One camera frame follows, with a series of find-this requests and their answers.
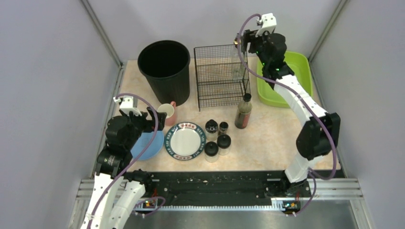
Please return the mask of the dark sauce bottle black cap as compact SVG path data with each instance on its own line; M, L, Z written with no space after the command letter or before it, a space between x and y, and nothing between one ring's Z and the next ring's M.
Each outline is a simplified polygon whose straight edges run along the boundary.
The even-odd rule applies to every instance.
M239 129L244 129L247 127L252 111L251 99L251 94L245 93L243 96L243 100L237 106L234 124Z

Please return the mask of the clear glass bottle gold cap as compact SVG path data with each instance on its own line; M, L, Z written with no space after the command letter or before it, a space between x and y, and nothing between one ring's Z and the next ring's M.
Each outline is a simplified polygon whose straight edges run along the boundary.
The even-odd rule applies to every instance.
M237 38L233 41L233 49L231 55L231 62L232 62L232 77L234 80L241 80L245 75L245 68L242 62L239 59L238 49L237 49L238 41Z

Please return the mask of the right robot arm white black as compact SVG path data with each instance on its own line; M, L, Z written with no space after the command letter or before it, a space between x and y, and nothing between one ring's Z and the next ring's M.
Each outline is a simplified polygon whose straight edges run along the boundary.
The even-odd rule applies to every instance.
M329 153L333 154L333 164L327 179L333 178L338 162L336 146L341 118L319 106L302 87L285 62L285 37L269 32L257 35L256 31L245 30L235 40L239 54L248 51L257 55L262 64L260 79L287 102L302 125L296 139L298 152L283 171L279 184L272 188L274 194L292 195L304 185L308 175L320 177L312 167Z

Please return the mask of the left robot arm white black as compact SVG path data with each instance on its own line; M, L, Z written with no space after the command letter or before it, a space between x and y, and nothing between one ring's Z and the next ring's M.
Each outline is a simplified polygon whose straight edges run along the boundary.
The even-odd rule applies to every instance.
M147 112L136 116L121 112L107 123L105 146L96 159L94 187L83 229L122 229L134 207L150 190L151 173L128 172L131 149L142 134L156 135L164 128L167 114Z

